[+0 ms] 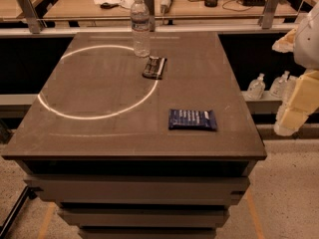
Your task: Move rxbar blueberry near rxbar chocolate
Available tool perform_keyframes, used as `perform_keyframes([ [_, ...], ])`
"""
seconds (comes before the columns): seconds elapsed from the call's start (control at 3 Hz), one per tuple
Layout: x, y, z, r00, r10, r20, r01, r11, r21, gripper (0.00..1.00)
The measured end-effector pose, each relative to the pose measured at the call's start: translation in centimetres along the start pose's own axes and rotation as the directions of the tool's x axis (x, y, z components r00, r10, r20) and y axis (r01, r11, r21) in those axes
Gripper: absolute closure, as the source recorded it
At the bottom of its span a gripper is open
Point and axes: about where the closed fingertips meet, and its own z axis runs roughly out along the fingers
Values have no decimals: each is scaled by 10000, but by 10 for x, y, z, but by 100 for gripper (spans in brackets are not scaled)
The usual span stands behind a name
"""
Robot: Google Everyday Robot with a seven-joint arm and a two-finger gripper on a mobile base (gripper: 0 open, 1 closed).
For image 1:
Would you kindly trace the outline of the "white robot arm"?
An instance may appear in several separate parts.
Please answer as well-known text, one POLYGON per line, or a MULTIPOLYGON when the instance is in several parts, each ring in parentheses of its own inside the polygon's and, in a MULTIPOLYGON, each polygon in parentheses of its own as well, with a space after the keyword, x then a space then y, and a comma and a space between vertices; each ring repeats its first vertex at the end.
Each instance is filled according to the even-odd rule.
POLYGON ((290 136, 319 109, 319 3, 272 49, 292 52, 294 62, 306 69, 296 80, 288 81, 276 115, 275 133, 290 136))

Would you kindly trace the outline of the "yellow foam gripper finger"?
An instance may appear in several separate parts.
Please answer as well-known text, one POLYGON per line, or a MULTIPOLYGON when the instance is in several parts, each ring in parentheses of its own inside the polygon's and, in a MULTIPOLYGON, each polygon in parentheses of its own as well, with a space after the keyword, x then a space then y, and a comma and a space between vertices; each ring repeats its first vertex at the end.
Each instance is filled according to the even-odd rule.
POLYGON ((274 131, 277 135, 290 136, 302 127, 319 109, 319 71, 307 70, 287 84, 282 97, 274 131))

